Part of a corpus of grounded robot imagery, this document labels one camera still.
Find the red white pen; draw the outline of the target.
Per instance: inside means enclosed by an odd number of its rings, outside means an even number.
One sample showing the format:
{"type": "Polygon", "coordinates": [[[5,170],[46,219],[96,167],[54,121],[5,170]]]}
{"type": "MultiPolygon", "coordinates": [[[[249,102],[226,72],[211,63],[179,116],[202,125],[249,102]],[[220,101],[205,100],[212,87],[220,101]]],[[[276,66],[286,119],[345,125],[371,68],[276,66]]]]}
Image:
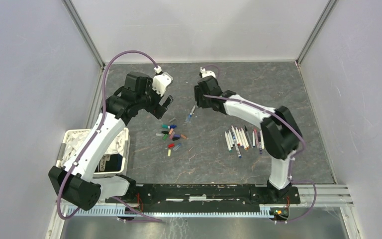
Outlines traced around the red white pen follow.
{"type": "Polygon", "coordinates": [[[234,134],[234,138],[235,138],[235,140],[236,140],[236,144],[237,144],[237,146],[238,146],[238,147],[241,147],[242,144],[241,144],[241,141],[240,141],[240,139],[239,139],[238,131],[235,129],[235,127],[234,127],[233,125],[231,126],[231,129],[232,129],[232,132],[233,132],[233,134],[234,134]]]}

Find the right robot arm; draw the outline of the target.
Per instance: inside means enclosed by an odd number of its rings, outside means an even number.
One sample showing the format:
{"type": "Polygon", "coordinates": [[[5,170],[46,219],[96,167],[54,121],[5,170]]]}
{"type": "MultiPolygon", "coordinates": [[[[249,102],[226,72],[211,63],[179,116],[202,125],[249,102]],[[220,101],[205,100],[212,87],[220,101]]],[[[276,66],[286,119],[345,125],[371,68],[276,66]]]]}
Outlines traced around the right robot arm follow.
{"type": "Polygon", "coordinates": [[[236,92],[223,91],[213,76],[200,79],[193,89],[199,108],[240,118],[261,130],[265,150],[272,158],[267,195],[273,203],[282,202],[287,197],[286,188],[291,185],[291,161],[306,149],[306,142],[290,110],[285,106],[262,106],[236,92]]]}

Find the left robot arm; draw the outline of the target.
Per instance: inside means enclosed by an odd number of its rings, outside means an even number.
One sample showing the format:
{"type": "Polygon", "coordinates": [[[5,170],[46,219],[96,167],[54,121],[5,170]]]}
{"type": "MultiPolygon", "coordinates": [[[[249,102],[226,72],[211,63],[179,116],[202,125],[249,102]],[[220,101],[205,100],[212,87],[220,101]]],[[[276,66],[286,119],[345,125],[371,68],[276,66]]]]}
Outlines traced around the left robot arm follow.
{"type": "Polygon", "coordinates": [[[53,166],[48,176],[57,193],[57,204],[62,200],[85,211],[102,199],[118,196],[125,203],[136,198],[131,179],[125,176],[94,178],[95,170],[110,144],[124,130],[140,110],[160,119],[173,101],[168,96],[160,104],[173,77],[160,73],[154,77],[139,72],[126,75],[124,86],[118,88],[105,101],[105,108],[98,116],[83,144],[62,167],[53,166]]]}

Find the yellow capped white pen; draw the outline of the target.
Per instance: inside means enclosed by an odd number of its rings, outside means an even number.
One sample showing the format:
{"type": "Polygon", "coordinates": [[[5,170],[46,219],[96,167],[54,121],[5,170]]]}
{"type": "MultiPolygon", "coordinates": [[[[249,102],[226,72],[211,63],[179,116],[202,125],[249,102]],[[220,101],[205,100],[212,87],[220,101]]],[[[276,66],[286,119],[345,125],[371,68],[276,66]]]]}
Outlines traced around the yellow capped white pen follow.
{"type": "Polygon", "coordinates": [[[262,130],[260,130],[260,149],[265,149],[265,142],[262,130]]]}

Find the blue transparent pen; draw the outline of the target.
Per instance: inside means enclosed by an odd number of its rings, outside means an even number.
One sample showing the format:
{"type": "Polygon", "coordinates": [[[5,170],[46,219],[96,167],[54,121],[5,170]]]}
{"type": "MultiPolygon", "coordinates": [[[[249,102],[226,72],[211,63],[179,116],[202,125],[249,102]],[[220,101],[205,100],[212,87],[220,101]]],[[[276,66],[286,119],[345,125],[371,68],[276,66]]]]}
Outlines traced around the blue transparent pen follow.
{"type": "Polygon", "coordinates": [[[235,147],[235,150],[237,152],[238,158],[242,158],[242,155],[241,155],[240,150],[239,150],[239,145],[238,145],[237,139],[235,137],[235,133],[232,131],[231,135],[232,135],[234,147],[235,147]]]}

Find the purple transparent pen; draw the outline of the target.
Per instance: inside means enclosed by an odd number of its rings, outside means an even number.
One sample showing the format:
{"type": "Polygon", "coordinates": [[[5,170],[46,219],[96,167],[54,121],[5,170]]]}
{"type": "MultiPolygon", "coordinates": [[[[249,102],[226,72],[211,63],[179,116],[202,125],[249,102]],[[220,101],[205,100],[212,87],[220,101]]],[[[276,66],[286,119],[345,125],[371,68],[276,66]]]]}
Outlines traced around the purple transparent pen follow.
{"type": "Polygon", "coordinates": [[[262,146],[262,143],[263,143],[263,136],[262,136],[262,132],[261,130],[259,130],[257,132],[257,135],[258,135],[258,149],[259,149],[259,154],[262,155],[263,154],[263,146],[262,146]]]}

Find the teal capped white pen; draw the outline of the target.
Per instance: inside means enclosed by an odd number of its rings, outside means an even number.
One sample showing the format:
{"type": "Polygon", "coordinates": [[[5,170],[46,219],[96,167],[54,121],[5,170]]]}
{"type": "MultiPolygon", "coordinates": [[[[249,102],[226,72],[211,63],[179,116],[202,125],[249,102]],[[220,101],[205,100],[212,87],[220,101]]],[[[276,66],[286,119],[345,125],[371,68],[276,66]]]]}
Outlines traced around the teal capped white pen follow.
{"type": "Polygon", "coordinates": [[[231,141],[230,141],[230,137],[229,137],[229,134],[228,134],[228,132],[224,132],[224,135],[225,135],[225,139],[226,139],[226,143],[227,143],[227,147],[228,147],[228,151],[229,152],[232,152],[232,148],[233,148],[233,146],[232,146],[232,144],[231,144],[231,141]]]}

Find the houndstooth patterned pen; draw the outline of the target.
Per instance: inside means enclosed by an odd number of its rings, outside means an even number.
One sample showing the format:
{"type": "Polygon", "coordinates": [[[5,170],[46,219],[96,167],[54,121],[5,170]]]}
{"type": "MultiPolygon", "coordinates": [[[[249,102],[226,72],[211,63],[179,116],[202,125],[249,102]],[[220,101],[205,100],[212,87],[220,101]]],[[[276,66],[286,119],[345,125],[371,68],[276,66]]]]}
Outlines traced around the houndstooth patterned pen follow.
{"type": "Polygon", "coordinates": [[[252,139],[251,139],[251,136],[249,134],[248,128],[246,126],[244,126],[244,132],[245,132],[248,147],[252,148],[253,147],[252,139]]]}

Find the violet capped white pen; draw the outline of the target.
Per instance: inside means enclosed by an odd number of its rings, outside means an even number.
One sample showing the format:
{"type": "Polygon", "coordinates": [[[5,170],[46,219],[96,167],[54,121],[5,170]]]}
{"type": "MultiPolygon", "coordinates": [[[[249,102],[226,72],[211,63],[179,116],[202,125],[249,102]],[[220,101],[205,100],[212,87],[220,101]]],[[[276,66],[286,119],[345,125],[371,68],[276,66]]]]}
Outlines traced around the violet capped white pen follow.
{"type": "Polygon", "coordinates": [[[241,146],[242,148],[245,148],[245,143],[244,143],[243,138],[242,138],[242,136],[241,136],[241,131],[240,131],[237,127],[235,128],[235,131],[236,131],[236,133],[237,133],[237,135],[238,135],[238,140],[239,140],[239,144],[240,144],[240,146],[241,146]]]}

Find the blue capped white pen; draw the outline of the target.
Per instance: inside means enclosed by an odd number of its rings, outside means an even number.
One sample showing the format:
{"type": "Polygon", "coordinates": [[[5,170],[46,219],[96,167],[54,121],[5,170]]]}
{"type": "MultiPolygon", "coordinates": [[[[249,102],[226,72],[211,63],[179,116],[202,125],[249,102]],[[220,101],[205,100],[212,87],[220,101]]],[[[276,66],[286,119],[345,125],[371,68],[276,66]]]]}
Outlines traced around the blue capped white pen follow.
{"type": "Polygon", "coordinates": [[[253,148],[256,147],[256,137],[255,137],[255,133],[254,133],[254,131],[252,131],[252,147],[253,147],[253,148]]]}

